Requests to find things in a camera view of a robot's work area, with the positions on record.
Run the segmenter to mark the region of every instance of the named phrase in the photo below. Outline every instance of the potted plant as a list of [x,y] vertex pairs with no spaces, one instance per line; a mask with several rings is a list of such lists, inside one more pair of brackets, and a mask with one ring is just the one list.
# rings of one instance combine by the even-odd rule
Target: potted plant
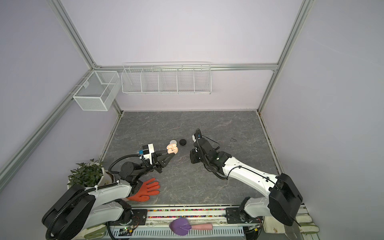
[[94,187],[111,184],[112,177],[105,172],[103,162],[91,159],[88,163],[76,163],[79,165],[77,169],[71,170],[71,175],[68,176],[68,189],[73,185],[84,185],[85,187]]

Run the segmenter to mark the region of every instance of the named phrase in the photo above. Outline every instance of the white mesh box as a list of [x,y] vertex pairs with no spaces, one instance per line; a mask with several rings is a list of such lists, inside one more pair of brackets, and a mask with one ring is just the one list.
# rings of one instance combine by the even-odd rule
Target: white mesh box
[[126,94],[193,94],[212,92],[209,66],[174,68],[124,68],[122,91]]
[[84,111],[108,111],[120,87],[116,71],[93,71],[73,98]]

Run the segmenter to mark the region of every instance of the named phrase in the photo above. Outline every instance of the black lid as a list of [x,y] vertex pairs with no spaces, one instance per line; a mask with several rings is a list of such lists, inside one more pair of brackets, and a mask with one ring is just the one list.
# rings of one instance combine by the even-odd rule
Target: black lid
[[181,146],[184,146],[184,145],[187,144],[187,140],[185,140],[185,139],[180,139],[179,143],[180,143]]

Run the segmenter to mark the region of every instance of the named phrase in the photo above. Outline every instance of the purple spatula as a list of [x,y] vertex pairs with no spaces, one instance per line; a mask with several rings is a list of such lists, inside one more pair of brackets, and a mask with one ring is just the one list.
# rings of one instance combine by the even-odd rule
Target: purple spatula
[[181,217],[173,220],[173,222],[170,223],[169,228],[172,230],[172,232],[176,233],[177,235],[185,236],[191,229],[212,230],[212,224],[206,223],[191,226],[189,225],[188,220],[186,218]]

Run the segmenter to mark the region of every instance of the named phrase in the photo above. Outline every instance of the metal rail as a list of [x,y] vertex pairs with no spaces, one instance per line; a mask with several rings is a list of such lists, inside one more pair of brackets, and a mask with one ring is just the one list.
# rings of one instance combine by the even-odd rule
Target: metal rail
[[290,51],[293,48],[293,45],[297,39],[297,36],[299,35],[301,28],[303,27],[303,24],[305,22],[305,19],[307,18],[308,13],[310,12],[314,0],[303,0],[303,3],[301,4],[299,13],[297,14],[295,23],[292,27],[291,33],[287,39],[287,42],[285,43],[285,46],[283,48],[283,51],[280,55],[279,61],[277,62],[278,68],[273,73],[271,80],[268,83],[268,86],[264,92],[263,98],[260,102],[260,105],[258,107],[258,111],[262,113],[263,108],[265,107],[265,103],[272,91],[273,86],[275,85],[276,79],[279,77],[279,74],[281,72],[281,69],[283,68],[286,60],[288,59],[288,55]]
[[[210,67],[211,71],[236,71],[236,70],[276,70],[278,68],[277,63],[247,63],[247,64],[202,64],[202,65],[135,65],[135,68],[162,68],[162,69],[174,69],[181,67]],[[118,71],[122,72],[124,66],[101,66],[97,70],[106,71]]]
[[82,85],[87,77],[91,74],[88,71],[77,83],[71,93],[68,94],[63,101],[51,112],[51,114],[40,124],[35,132],[27,138],[24,145],[17,151],[15,155],[0,169],[0,192],[15,176],[17,171],[22,167],[25,161],[31,156],[33,151],[39,146],[41,141],[55,126],[61,116],[67,111],[71,103],[73,103],[73,93]]
[[[48,5],[51,7],[54,14],[56,15],[56,18],[59,20],[64,30],[68,34],[73,45],[75,46],[77,51],[80,53],[80,55],[84,59],[84,62],[87,64],[87,66],[91,70],[98,68],[99,66],[93,60],[91,54],[89,53],[87,47],[85,46],[83,40],[81,39],[79,33],[77,32],[74,24],[72,23],[69,15],[67,14],[60,0],[46,0],[46,1]],[[112,106],[115,109],[116,113],[118,115],[121,115],[122,110],[116,100],[112,102]]]

